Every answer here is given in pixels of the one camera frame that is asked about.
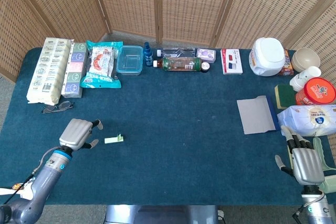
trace small green object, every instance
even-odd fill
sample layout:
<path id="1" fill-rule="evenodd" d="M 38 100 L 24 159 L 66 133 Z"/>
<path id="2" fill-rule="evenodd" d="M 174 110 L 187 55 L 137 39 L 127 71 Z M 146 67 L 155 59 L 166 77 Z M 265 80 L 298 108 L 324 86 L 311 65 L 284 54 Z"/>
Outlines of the small green object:
<path id="1" fill-rule="evenodd" d="M 119 134 L 116 137 L 105 138 L 105 143 L 106 144 L 123 142 L 123 141 L 124 141 L 124 137 L 121 134 Z"/>
<path id="2" fill-rule="evenodd" d="M 284 110 L 292 105 L 296 105 L 296 92 L 291 85 L 279 84 L 274 90 L 278 109 Z"/>

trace wet wipes pack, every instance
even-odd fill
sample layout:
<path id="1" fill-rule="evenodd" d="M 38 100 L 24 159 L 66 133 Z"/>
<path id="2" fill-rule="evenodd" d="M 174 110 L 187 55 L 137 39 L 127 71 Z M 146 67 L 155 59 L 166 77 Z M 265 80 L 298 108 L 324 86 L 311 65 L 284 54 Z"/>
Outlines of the wet wipes pack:
<path id="1" fill-rule="evenodd" d="M 336 105 L 295 105 L 278 114 L 280 125 L 301 136 L 324 136 L 336 133 Z"/>

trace plastic bag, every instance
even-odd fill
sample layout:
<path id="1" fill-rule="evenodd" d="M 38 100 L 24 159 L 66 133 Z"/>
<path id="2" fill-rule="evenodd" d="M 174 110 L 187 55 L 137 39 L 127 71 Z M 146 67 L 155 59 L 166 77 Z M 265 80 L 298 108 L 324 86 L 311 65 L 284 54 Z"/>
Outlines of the plastic bag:
<path id="1" fill-rule="evenodd" d="M 118 56 L 123 42 L 87 41 L 89 58 L 86 76 L 80 81 L 83 88 L 121 88 L 117 76 L 112 77 L 114 59 Z"/>
<path id="2" fill-rule="evenodd" d="M 336 133 L 336 105 L 291 106 L 278 114 L 280 125 L 301 136 Z"/>

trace white bottle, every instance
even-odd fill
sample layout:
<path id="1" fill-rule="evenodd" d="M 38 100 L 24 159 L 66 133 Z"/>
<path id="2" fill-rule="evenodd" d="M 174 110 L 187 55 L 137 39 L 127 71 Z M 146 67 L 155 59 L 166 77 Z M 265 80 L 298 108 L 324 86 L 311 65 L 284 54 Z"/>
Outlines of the white bottle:
<path id="1" fill-rule="evenodd" d="M 299 92 L 305 86 L 306 82 L 314 77 L 319 77 L 321 75 L 321 70 L 318 67 L 311 66 L 305 71 L 294 76 L 289 84 L 293 86 L 294 91 Z"/>
<path id="2" fill-rule="evenodd" d="M 285 64 L 285 50 L 274 38 L 259 38 L 249 55 L 250 67 L 258 76 L 274 76 Z"/>

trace tissue pack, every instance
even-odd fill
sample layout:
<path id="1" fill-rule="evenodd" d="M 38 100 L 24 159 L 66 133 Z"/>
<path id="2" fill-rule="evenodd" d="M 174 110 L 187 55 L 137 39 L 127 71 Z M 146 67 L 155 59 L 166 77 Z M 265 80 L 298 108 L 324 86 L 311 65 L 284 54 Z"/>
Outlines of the tissue pack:
<path id="1" fill-rule="evenodd" d="M 58 103 L 70 47 L 69 39 L 46 38 L 29 85 L 28 103 Z"/>

